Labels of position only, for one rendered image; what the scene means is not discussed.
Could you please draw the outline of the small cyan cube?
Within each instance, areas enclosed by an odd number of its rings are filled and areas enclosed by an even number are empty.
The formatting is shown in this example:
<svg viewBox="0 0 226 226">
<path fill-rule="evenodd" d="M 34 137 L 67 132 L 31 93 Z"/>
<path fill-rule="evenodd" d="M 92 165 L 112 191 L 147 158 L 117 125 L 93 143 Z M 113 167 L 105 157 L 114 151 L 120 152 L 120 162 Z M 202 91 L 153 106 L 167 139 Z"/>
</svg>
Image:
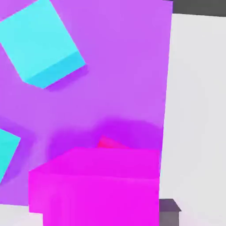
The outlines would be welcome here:
<svg viewBox="0 0 226 226">
<path fill-rule="evenodd" d="M 0 129 L 0 183 L 9 163 L 19 145 L 21 138 Z"/>
<path fill-rule="evenodd" d="M 46 88 L 86 63 L 50 0 L 0 22 L 0 43 L 21 80 Z"/>
</svg>

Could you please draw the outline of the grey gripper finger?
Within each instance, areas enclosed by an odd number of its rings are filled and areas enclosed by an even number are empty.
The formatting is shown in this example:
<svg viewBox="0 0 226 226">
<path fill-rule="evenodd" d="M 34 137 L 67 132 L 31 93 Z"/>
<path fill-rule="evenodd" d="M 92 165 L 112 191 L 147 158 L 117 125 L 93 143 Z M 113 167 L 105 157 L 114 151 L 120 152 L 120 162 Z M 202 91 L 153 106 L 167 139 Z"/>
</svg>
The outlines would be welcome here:
<svg viewBox="0 0 226 226">
<path fill-rule="evenodd" d="M 181 209 L 174 199 L 159 200 L 159 226 L 179 226 Z"/>
</svg>

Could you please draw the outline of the small magenta cube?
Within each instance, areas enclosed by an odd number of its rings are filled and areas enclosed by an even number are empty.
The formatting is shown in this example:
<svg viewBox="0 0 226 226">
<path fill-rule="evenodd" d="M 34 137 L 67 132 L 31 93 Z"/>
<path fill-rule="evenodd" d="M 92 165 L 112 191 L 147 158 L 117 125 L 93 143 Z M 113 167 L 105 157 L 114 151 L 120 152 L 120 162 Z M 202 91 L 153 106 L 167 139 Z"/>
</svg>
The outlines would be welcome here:
<svg viewBox="0 0 226 226">
<path fill-rule="evenodd" d="M 75 148 L 29 172 L 43 226 L 159 226 L 159 151 Z"/>
</svg>

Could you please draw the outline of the small red cube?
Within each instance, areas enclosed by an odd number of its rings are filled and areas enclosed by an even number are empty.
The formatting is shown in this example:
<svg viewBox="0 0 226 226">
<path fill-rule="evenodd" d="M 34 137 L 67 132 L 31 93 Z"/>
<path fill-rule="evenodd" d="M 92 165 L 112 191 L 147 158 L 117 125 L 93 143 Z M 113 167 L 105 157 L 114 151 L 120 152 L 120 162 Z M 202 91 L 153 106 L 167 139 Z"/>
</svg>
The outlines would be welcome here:
<svg viewBox="0 0 226 226">
<path fill-rule="evenodd" d="M 118 149 L 128 149 L 127 146 L 105 136 L 102 136 L 97 145 L 98 148 L 118 148 Z"/>
</svg>

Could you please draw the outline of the large purple box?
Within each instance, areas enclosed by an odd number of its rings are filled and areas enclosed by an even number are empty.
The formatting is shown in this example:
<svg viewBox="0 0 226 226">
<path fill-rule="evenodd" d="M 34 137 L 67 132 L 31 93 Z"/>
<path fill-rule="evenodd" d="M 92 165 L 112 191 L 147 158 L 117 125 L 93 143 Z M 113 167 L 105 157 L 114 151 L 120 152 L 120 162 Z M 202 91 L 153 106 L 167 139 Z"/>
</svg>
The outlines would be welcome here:
<svg viewBox="0 0 226 226">
<path fill-rule="evenodd" d="M 52 0 L 86 66 L 46 89 L 24 83 L 0 45 L 0 128 L 21 137 L 0 204 L 28 204 L 28 173 L 105 135 L 161 149 L 173 4 Z"/>
</svg>

